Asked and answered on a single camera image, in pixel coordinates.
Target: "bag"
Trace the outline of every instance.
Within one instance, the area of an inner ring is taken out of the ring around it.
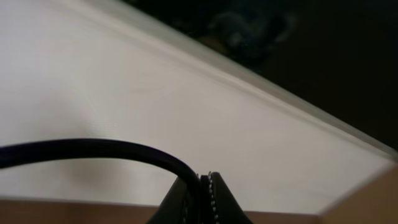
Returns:
[[[247,224],[217,172],[200,178],[185,163],[157,149],[123,141],[66,139],[0,148],[0,168],[34,162],[79,158],[117,158],[152,164],[178,177],[148,224]]]

